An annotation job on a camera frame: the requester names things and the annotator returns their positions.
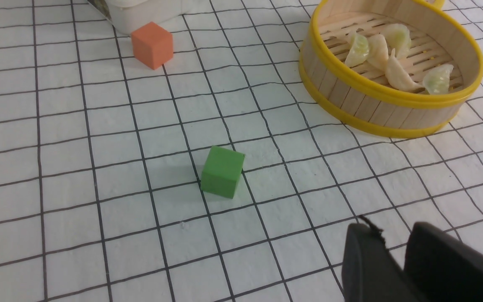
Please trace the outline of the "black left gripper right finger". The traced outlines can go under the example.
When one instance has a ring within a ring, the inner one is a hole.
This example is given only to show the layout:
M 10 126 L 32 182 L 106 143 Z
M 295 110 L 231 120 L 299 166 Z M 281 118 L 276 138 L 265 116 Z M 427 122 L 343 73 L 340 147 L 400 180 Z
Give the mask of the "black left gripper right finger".
M 483 302 L 483 254 L 427 222 L 416 222 L 405 274 L 431 302 Z

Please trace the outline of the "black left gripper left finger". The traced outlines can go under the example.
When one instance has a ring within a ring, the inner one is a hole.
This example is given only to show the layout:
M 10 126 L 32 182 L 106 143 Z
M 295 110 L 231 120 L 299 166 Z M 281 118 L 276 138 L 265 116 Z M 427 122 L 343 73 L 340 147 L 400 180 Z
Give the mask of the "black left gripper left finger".
M 378 228 L 350 224 L 342 268 L 346 302 L 427 302 L 387 250 Z

